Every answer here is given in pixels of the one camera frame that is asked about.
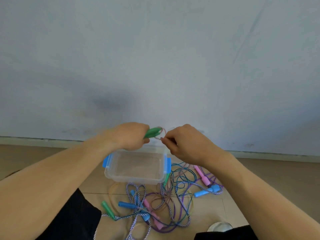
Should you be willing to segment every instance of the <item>right hand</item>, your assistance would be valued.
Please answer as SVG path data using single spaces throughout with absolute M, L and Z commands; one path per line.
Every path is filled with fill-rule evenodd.
M 169 131 L 161 141 L 172 155 L 186 163 L 202 167 L 211 159 L 228 153 L 189 124 Z

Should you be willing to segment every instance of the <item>forearm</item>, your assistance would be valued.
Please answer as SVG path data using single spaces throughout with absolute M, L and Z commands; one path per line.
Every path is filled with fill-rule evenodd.
M 117 149 L 98 137 L 0 181 L 0 239 L 34 239 L 102 159 Z
M 319 239 L 320 225 L 229 153 L 206 168 L 222 182 L 261 240 Z

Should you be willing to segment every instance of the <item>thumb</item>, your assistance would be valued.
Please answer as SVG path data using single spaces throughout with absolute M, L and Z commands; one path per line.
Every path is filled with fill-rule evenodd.
M 171 140 L 169 140 L 168 138 L 161 138 L 162 143 L 170 150 L 171 154 L 176 154 L 178 153 L 178 146 L 176 144 L 174 144 Z

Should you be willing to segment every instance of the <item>jump rope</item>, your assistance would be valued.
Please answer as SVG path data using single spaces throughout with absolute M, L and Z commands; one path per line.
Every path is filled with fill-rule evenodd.
M 159 127 L 158 129 L 158 132 L 156 132 L 156 135 L 154 136 L 155 138 L 162 131 L 166 133 L 163 128 Z M 126 193 L 130 203 L 119 202 L 118 205 L 132 209 L 132 213 L 129 215 L 121 216 L 114 206 L 112 199 L 110 198 L 111 190 L 118 184 L 114 183 L 109 189 L 108 196 L 112 209 L 117 215 L 114 214 L 108 204 L 104 201 L 102 206 L 107 213 L 102 214 L 101 216 L 110 217 L 114 221 L 133 217 L 133 222 L 130 225 L 129 233 L 125 236 L 125 240 L 135 240 L 132 235 L 133 230 L 138 224 L 143 224 L 137 223 L 138 217 L 142 217 L 147 226 L 146 234 L 143 240 L 147 239 L 151 229 L 159 233 L 169 233 L 172 232 L 176 227 L 184 228 L 189 226 L 191 221 L 190 214 L 193 208 L 193 194 L 190 193 L 189 188 L 194 185 L 198 186 L 203 191 L 219 195 L 223 192 L 223 186 L 216 182 L 217 178 L 213 174 L 205 173 L 202 167 L 196 169 L 196 171 L 200 174 L 200 178 L 198 178 L 194 171 L 191 170 L 191 165 L 188 165 L 187 163 L 182 162 L 171 164 L 171 168 L 176 167 L 177 169 L 171 169 L 171 173 L 169 177 L 166 178 L 166 181 L 159 184 L 159 192 L 147 193 L 147 189 L 144 184 L 136 185 L 135 183 L 128 183 L 126 185 Z M 198 184 L 200 180 L 202 180 L 208 186 L 208 188 Z M 219 186 L 219 190 L 210 190 L 209 186 L 211 185 Z M 173 194 L 175 194 L 179 201 L 180 209 L 179 205 L 176 206 L 174 200 L 172 199 Z M 161 203 L 154 207 L 153 205 L 156 200 L 161 200 Z M 167 208 L 169 212 L 169 223 L 165 223 L 164 220 L 157 215 L 158 212 L 163 211 L 165 208 Z

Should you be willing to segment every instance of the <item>pink jump rope handle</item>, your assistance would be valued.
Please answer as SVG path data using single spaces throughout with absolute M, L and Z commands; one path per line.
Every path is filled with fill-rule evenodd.
M 161 229 L 164 227 L 164 225 L 163 225 L 161 222 L 159 222 L 159 221 L 160 221 L 160 217 L 158 217 L 158 216 L 152 211 L 152 208 L 151 208 L 149 202 L 148 202 L 146 199 L 144 199 L 143 204 L 144 204 L 144 206 L 148 209 L 148 211 L 151 212 L 150 214 L 154 216 L 155 219 L 153 219 L 153 221 L 154 221 L 154 224 L 156 225 L 156 227 L 157 227 L 159 230 L 161 230 Z
M 201 177 L 202 182 L 204 183 L 204 185 L 209 186 L 210 185 L 210 180 L 206 177 L 206 175 L 204 175 L 202 173 L 202 171 L 200 170 L 200 168 L 196 165 L 193 165 L 194 169 L 198 172 L 198 174 Z

